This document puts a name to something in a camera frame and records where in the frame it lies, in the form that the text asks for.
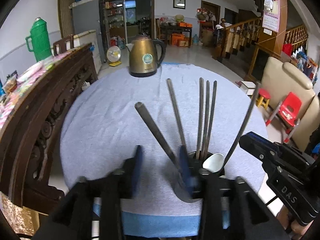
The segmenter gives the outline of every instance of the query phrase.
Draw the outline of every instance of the kettle spout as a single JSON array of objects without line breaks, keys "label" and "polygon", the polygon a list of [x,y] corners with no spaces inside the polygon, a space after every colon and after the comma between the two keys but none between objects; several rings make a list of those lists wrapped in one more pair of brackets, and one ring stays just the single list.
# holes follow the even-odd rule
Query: kettle spout
[{"label": "kettle spout", "polygon": [[133,43],[128,43],[128,44],[126,44],[126,47],[127,47],[127,49],[128,49],[129,52],[132,50],[133,45],[134,45]]}]

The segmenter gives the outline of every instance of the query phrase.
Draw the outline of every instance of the gold kettle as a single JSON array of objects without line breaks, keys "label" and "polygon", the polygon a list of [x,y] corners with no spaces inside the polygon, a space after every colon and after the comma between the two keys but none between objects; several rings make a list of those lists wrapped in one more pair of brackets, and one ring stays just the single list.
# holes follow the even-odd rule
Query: gold kettle
[{"label": "gold kettle", "polygon": [[[161,46],[158,59],[156,44]],[[164,59],[165,44],[161,40],[152,40],[145,34],[137,35],[132,43],[126,44],[129,50],[129,71],[133,77],[148,77],[156,74]]]}]

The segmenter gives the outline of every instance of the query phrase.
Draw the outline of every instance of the red plastic child chair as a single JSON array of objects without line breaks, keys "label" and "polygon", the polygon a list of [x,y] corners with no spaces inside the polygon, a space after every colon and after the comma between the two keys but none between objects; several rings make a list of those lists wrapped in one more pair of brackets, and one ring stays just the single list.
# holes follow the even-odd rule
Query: red plastic child chair
[{"label": "red plastic child chair", "polygon": [[276,114],[280,114],[281,117],[291,126],[287,129],[287,137],[284,139],[284,143],[288,143],[294,130],[297,128],[300,119],[297,118],[298,112],[301,108],[301,100],[292,92],[288,94],[285,100],[278,104],[277,108],[272,112],[269,119],[266,121],[266,126],[269,125]]}]

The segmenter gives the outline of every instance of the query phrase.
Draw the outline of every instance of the brown curtain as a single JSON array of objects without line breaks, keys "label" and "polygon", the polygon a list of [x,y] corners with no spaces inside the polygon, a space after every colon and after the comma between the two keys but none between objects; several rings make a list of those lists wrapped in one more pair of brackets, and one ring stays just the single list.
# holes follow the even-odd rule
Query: brown curtain
[{"label": "brown curtain", "polygon": [[73,30],[72,15],[69,5],[75,0],[58,0],[58,14],[61,38],[67,37],[69,34],[75,34]]}]

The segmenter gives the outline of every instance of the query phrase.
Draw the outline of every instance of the round sticker on kettle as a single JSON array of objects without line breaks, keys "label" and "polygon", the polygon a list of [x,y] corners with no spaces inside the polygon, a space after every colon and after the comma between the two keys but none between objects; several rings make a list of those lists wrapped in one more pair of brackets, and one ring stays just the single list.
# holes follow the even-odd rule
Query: round sticker on kettle
[{"label": "round sticker on kettle", "polygon": [[146,64],[151,64],[153,62],[153,56],[151,54],[145,54],[143,55],[142,60]]}]

